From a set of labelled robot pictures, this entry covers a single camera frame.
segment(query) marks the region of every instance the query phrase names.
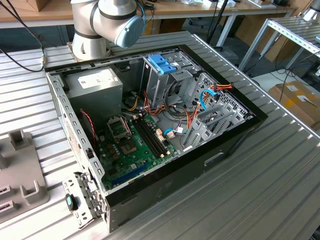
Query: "green button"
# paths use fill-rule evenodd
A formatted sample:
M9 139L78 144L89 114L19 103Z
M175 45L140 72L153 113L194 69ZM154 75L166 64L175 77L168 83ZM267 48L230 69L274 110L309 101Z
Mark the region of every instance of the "green button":
M66 198L66 201L67 201L68 205L71 205L71 203L72 203L72 202L71 202L71 197L68 196L68 197Z

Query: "label sticker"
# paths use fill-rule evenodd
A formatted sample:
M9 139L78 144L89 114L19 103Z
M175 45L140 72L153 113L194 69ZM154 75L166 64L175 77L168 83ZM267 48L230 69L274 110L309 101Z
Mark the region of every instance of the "label sticker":
M178 133L182 134L182 132L184 131L184 129L182 127L178 127L176 130Z
M81 76L78 81L83 89L92 88L99 85L109 85L111 82L118 81L109 69L98 73Z
M289 85L289 86L286 86L291 92L295 92L295 91L299 91L298 88L296 88L296 86L294 85Z
M305 102L306 100L305 99L308 99L306 96L304 95L299 95L297 96L302 102Z

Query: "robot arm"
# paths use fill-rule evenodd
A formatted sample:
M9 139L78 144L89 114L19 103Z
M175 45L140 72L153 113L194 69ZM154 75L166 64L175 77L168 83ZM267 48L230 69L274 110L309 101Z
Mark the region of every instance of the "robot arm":
M75 34L73 54L81 60L107 56L107 42L127 48L144 30L135 0L71 0Z

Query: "green motherboard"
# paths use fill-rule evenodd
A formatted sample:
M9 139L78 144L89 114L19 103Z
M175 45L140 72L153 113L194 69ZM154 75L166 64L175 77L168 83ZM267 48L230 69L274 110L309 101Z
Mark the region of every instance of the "green motherboard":
M131 132L130 137L122 137L115 142L113 134L116 132L120 135L126 131L126 127L120 126L120 121L97 132L99 142L96 151L105 170L102 183L107 190L178 154L166 139L162 139L163 142L159 140L160 130L150 115L140 116L136 120L124 117L121 119Z

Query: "metal workbench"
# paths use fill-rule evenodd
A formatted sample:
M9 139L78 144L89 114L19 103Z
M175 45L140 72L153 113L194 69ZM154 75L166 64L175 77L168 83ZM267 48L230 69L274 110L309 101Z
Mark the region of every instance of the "metal workbench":
M250 100L268 119L238 151L111 235L101 219L78 231L61 181L79 170L58 121L44 72L29 73L0 55L0 137L23 128L32 133L50 200L0 224L1 239L284 240L308 239L320 224L320 137L257 89L196 35L141 37L132 49L186 44ZM49 65L73 62L70 50L48 48ZM15 52L38 68L40 50Z
M301 48L297 54L291 59L289 64L286 66L289 68L300 56L303 50L307 50L312 54L315 54L317 57L320 57L320 43L316 41L316 37L320 36L320 21L317 24L311 24L301 17L281 17L281 18L270 18L265 20L262 25L259 33L252 42L248 52L244 56L239 69L243 70L248 61L250 60L252 54L257 48L258 44L262 40L264 34L266 33L268 27L275 30L272 37L269 39L265 48L262 50L261 55L264 56L265 53L269 50L270 47L275 42L275 39L283 35L286 38L292 40L298 44Z

